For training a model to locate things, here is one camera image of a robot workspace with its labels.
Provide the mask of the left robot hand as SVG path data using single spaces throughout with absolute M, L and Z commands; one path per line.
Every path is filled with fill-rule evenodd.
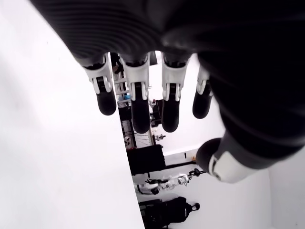
M 215 98 L 222 138 L 197 153 L 225 183 L 269 168 L 305 145 L 305 3 L 302 0 L 34 0 L 85 69 L 100 111 L 115 111 L 108 52 L 122 59 L 137 132 L 150 127 L 149 60 L 162 53 L 162 125 L 173 132 L 192 54 L 200 63 L 193 115 Z

